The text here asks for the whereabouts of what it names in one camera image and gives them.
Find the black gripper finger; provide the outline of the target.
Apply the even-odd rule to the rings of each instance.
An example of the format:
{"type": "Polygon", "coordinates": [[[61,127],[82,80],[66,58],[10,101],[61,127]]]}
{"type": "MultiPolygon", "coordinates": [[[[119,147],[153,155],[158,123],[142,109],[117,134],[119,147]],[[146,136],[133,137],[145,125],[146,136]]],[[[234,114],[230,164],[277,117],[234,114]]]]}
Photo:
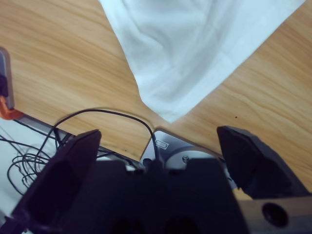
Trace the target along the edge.
{"type": "Polygon", "coordinates": [[[79,134],[49,160],[14,209],[14,230],[61,230],[96,161],[100,140],[100,130],[79,134]]]}
{"type": "Polygon", "coordinates": [[[217,135],[228,172],[252,199],[310,196],[285,161],[251,132],[220,126],[217,135]]]}

